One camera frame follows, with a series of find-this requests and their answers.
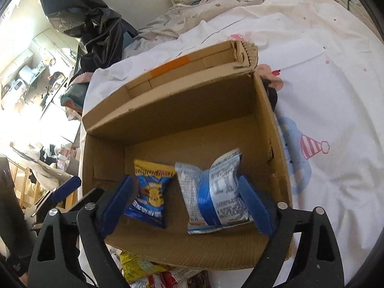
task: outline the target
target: black cable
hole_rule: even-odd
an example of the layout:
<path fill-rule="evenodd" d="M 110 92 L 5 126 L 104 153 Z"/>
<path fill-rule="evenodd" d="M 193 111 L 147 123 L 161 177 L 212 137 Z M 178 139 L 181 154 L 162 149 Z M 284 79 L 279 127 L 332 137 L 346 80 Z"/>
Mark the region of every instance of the black cable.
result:
<path fill-rule="evenodd" d="M 95 281 L 94 281 L 94 280 L 93 280 L 87 273 L 85 273 L 85 272 L 83 271 L 83 274 L 89 278 L 89 280 L 93 283 L 93 285 L 94 285 L 95 287 L 97 287 Z"/>

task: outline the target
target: black garbage bag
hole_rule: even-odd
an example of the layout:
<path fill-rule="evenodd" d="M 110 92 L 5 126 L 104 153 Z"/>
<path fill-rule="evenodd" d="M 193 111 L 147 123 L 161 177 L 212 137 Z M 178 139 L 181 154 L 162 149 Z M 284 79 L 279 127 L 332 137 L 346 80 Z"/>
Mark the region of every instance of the black garbage bag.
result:
<path fill-rule="evenodd" d="M 56 30 L 80 38 L 71 81 L 84 72 L 94 72 L 97 68 L 107 68 L 120 61 L 124 34 L 128 33 L 131 37 L 138 35 L 137 30 L 123 20 L 119 13 L 110 9 L 103 0 L 40 2 L 45 15 Z"/>

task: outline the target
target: yellow snack bag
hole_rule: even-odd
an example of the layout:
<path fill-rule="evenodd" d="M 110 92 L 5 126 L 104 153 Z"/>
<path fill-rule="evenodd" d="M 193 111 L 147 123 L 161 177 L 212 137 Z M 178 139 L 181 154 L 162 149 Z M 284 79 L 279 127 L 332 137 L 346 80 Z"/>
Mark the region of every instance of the yellow snack bag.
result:
<path fill-rule="evenodd" d="M 169 271 L 171 266 L 147 261 L 141 257 L 131 255 L 126 251 L 120 254 L 120 262 L 124 272 L 124 278 L 128 283 L 139 280 L 151 274 Z"/>

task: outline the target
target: box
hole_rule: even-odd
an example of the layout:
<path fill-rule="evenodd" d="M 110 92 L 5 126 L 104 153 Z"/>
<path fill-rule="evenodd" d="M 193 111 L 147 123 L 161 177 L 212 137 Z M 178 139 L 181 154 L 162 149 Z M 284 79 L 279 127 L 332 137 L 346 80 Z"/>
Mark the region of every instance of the box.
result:
<path fill-rule="evenodd" d="M 240 148 L 240 168 L 275 201 L 291 205 L 285 156 L 260 77 L 257 47 L 227 41 L 179 57 L 127 83 L 83 118 L 83 193 L 134 174 L 135 158 L 207 169 Z M 165 193 L 165 230 L 122 216 L 106 242 L 186 268 L 251 268 L 268 242 L 253 223 L 202 235 L 189 221 L 177 177 Z"/>

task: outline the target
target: chip bag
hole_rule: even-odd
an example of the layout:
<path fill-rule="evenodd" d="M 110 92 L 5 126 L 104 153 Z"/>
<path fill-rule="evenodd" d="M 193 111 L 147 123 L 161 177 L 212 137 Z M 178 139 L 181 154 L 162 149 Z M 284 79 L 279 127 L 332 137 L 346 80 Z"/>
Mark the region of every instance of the chip bag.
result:
<path fill-rule="evenodd" d="M 176 174 L 173 167 L 160 163 L 134 160 L 139 194 L 125 214 L 151 225 L 166 228 L 163 217 L 164 189 Z"/>
<path fill-rule="evenodd" d="M 136 282 L 129 284 L 131 288 L 166 288 L 161 275 L 149 275 Z"/>
<path fill-rule="evenodd" d="M 176 163 L 175 169 L 189 214 L 189 234 L 205 234 L 253 221 L 239 193 L 239 149 L 232 150 L 202 171 Z"/>
<path fill-rule="evenodd" d="M 156 264 L 125 251 L 120 254 L 120 262 L 124 278 L 128 283 L 132 283 L 151 274 L 172 269 L 171 266 Z"/>
<path fill-rule="evenodd" d="M 171 271 L 161 272 L 166 288 L 173 288 L 178 283 L 190 279 L 191 277 L 199 274 L 201 270 L 194 270 L 192 268 L 175 268 Z"/>

